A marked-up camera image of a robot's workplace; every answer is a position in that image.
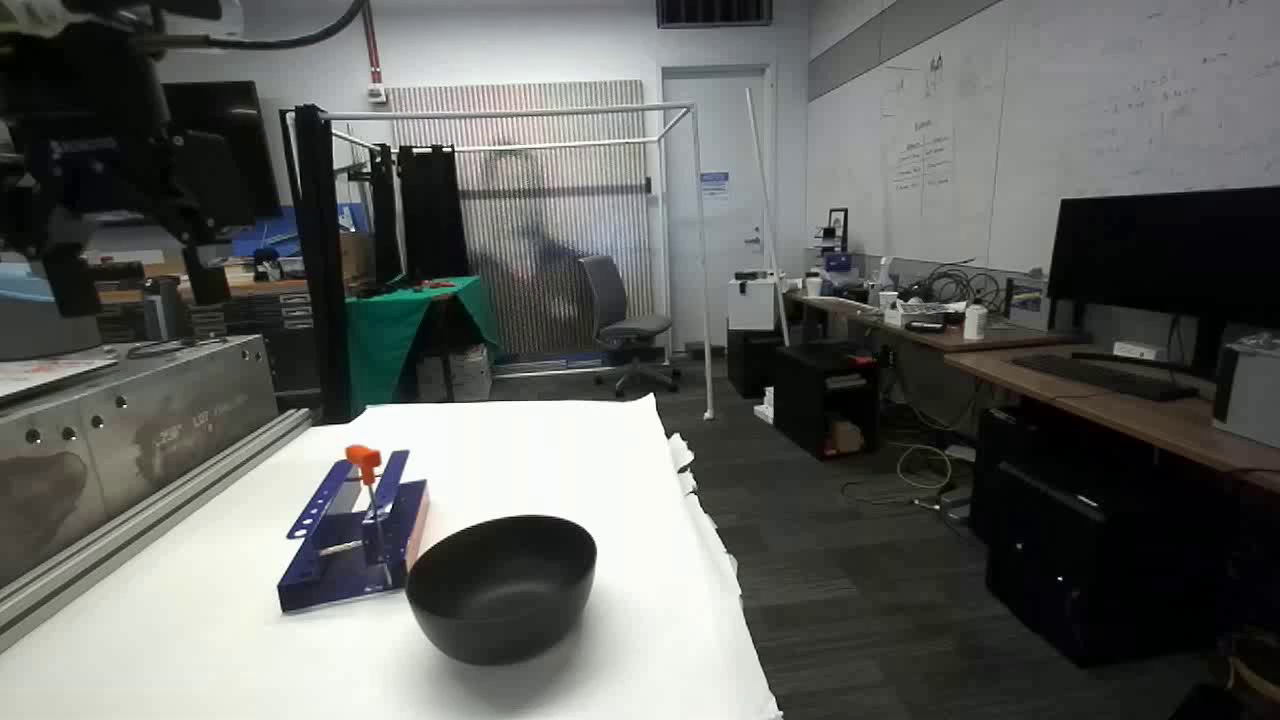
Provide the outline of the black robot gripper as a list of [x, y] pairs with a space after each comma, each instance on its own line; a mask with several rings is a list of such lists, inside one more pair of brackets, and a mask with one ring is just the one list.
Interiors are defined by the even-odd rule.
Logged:
[[228, 277], [205, 246], [218, 215], [188, 182], [195, 142], [174, 123], [156, 59], [164, 37], [121, 18], [71, 18], [56, 32], [3, 32], [3, 239], [50, 254], [44, 277], [65, 316], [98, 316], [98, 277], [78, 222], [98, 196], [118, 196], [184, 239], [195, 304], [226, 304]]

